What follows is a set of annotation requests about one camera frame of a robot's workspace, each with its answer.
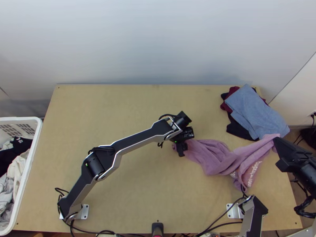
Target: pile of clothes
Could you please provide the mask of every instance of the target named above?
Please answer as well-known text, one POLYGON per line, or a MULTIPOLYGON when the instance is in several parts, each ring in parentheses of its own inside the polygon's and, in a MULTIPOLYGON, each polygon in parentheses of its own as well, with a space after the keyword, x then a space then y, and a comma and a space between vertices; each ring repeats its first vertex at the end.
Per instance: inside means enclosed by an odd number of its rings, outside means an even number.
POLYGON ((10 221, 32 139, 14 137, 0 150, 0 221, 10 221))
POLYGON ((230 124, 226 131, 250 141, 262 139, 265 134, 280 134, 284 137, 290 132, 281 115, 270 108, 254 88, 249 85, 231 87, 228 93, 221 94, 224 102, 220 105, 227 111, 230 124))
POLYGON ((221 97, 224 102, 220 108, 227 111, 231 122, 226 131, 256 142, 230 151, 221 141, 190 139, 186 141, 188 150, 184 154, 200 164, 206 175, 230 175, 236 188, 247 190, 253 185, 264 158, 274 148, 273 139, 284 137, 290 129, 249 85, 231 87, 221 97))

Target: table surface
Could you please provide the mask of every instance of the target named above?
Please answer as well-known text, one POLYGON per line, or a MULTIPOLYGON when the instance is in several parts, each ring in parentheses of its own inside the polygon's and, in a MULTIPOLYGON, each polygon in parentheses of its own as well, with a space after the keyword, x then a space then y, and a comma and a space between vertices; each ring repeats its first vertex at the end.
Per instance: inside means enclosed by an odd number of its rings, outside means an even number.
MULTIPOLYGON (((52 96, 14 229, 69 232, 58 218, 58 193, 70 190, 92 147, 111 144, 151 127, 165 113, 183 110, 196 139, 223 141, 233 150, 250 141, 226 133, 227 113, 213 85, 58 85, 52 96)), ((264 160, 249 189, 269 209, 262 230, 301 228, 288 175, 275 166, 274 152, 264 160)), ((230 176, 206 176, 200 165, 178 157, 165 142, 151 143, 123 156, 121 165, 85 198, 84 230, 150 233, 163 222, 166 233, 198 233, 241 197, 230 176)), ((236 221, 226 216, 217 224, 236 221)), ((239 232, 241 224, 218 228, 239 232)))

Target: cable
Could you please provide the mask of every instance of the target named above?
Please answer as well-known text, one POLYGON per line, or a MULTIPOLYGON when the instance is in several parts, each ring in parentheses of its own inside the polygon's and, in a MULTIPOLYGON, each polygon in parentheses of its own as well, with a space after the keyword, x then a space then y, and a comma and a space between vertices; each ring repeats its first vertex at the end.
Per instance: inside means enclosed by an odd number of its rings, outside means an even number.
POLYGON ((290 180, 290 182, 296 183, 296 184, 303 190, 303 192, 305 193, 306 198, 308 197, 307 189, 304 188, 303 186, 301 186, 301 185, 299 184, 299 181, 298 181, 297 179, 290 180))
POLYGON ((299 139, 300 136, 301 136, 301 134, 299 134, 298 137, 296 138, 296 140, 293 142, 294 144, 299 139))
POLYGON ((313 200, 313 196, 308 196, 301 205, 294 207, 294 211, 296 212, 296 214, 298 214, 299 216, 315 219, 316 213, 309 213, 305 212, 304 210, 308 205, 310 205, 313 200))
POLYGON ((245 194, 244 186, 242 184, 240 185, 240 190, 243 193, 243 198, 247 198, 248 196, 247 196, 247 194, 245 194))
POLYGON ((160 119, 162 119, 163 117, 166 117, 166 116, 170 116, 170 117, 173 117, 173 118, 181 118, 180 116, 177 116, 177 115, 164 114, 164 115, 161 115, 158 120, 160 120, 160 119))
MULTIPOLYGON (((312 126, 310 128, 313 128, 314 124, 315 124, 315 114, 311 114, 310 115, 313 119, 313 123, 312 126)), ((304 138, 302 138, 301 140, 299 140, 299 142, 296 145, 299 145, 299 143, 304 140, 304 138)))
POLYGON ((103 151, 115 151, 114 147, 94 147, 91 150, 88 151, 88 155, 91 152, 95 152, 97 150, 103 150, 103 151))
POLYGON ((184 237, 193 237, 193 236, 189 236, 190 234, 191 234, 191 233, 185 235, 185 234, 181 233, 181 235, 183 235, 184 237))
MULTIPOLYGON (((58 193, 60 193, 60 195, 58 196, 58 201, 59 201, 62 197, 65 196, 63 192, 69 193, 68 191, 63 190, 63 189, 61 189, 61 188, 55 188, 55 191, 58 192, 58 193)), ((58 203, 57 203, 57 209, 58 209, 58 213, 60 214, 60 210, 59 210, 58 203)), ((102 230, 102 231, 100 231, 100 232, 93 232, 93 231, 86 231, 86 230, 79 229, 79 228, 73 226, 73 223, 75 222, 75 220, 72 220, 72 221, 70 222, 70 224, 66 223, 64 220, 63 220, 63 222, 64 222, 67 226, 70 227, 70 234, 71 234, 72 237, 75 237, 75 235, 74 235, 74 233, 73 233, 73 231, 72 231, 73 229, 75 229, 75 230, 77 230, 77 231, 80 231, 80 232, 83 232, 83 233, 87 233, 87 234, 96 234, 96 237, 97 237, 98 235, 100 235, 100 234, 103 234, 103 233, 108 234, 108 235, 115 235, 115 232, 113 232, 113 231, 111 231, 111 230, 107 230, 107 229, 106 229, 106 230, 102 230)))
POLYGON ((220 225, 218 225, 218 226, 215 226, 215 227, 209 229, 207 232, 211 232, 212 230, 217 229, 218 227, 221 227, 221 226, 227 226, 227 225, 232 225, 232 224, 242 224, 242 223, 243 223, 242 221, 227 222, 227 223, 224 223, 224 224, 220 224, 220 225))
MULTIPOLYGON (((170 116, 170 117, 172 117, 172 119, 173 119, 173 122, 172 122, 172 124, 171 124, 171 128, 172 128, 173 125, 175 124, 175 118, 181 118, 180 116, 177 116, 177 115, 164 114, 164 115, 161 115, 158 120, 160 120, 160 119, 162 119, 163 117, 166 117, 166 116, 170 116)), ((163 145, 163 144, 164 144, 164 142, 161 142, 161 143, 158 143, 157 146, 160 147, 160 148, 162 148, 162 145, 163 145)))
POLYGON ((139 234, 128 234, 128 235, 134 235, 134 236, 145 237, 145 236, 143 236, 143 235, 139 235, 139 234))
POLYGON ((245 199, 245 198, 244 198, 244 197, 238 198, 238 199, 233 203, 233 205, 231 205, 231 206, 227 209, 227 211, 225 211, 225 212, 224 212, 220 217, 218 217, 212 224, 210 224, 209 227, 207 227, 204 231, 202 231, 201 233, 197 234, 196 236, 199 237, 199 236, 201 236, 201 235, 204 235, 204 234, 207 233, 207 232, 210 232, 210 228, 211 228, 219 219, 221 219, 227 212, 229 212, 229 210, 232 209, 233 206, 234 206, 236 203, 238 203, 238 202, 239 202, 240 200, 242 200, 242 199, 245 199))
POLYGON ((299 145, 299 143, 301 142, 301 141, 303 141, 304 140, 304 138, 302 138, 301 140, 299 140, 299 142, 296 144, 296 145, 299 145))

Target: laundry basket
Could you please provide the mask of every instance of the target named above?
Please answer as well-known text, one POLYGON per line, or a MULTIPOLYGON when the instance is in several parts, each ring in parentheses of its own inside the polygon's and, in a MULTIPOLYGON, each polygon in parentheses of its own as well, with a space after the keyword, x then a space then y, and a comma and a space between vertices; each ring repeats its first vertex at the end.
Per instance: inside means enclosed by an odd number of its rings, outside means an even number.
POLYGON ((37 117, 4 117, 0 118, 0 144, 3 144, 10 138, 15 136, 33 135, 33 142, 30 152, 26 159, 26 164, 21 177, 21 182, 17 196, 14 202, 11 219, 9 222, 0 221, 0 236, 8 234, 14 227, 19 211, 20 203, 23 197, 23 192, 26 186, 26 181, 31 170, 34 152, 38 142, 38 138, 42 128, 42 121, 37 117))

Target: pink cloth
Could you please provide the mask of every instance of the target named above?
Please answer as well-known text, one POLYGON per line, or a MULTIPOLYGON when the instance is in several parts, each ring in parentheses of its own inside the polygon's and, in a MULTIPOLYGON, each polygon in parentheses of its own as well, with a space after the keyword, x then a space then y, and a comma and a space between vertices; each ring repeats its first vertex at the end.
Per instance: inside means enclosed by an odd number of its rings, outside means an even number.
POLYGON ((239 190, 241 185, 247 190, 251 187, 257 170, 264 158, 274 147, 273 138, 279 134, 267 134, 263 139, 232 152, 227 145, 217 140, 187 140, 188 150, 185 157, 202 166, 206 175, 231 175, 239 190))

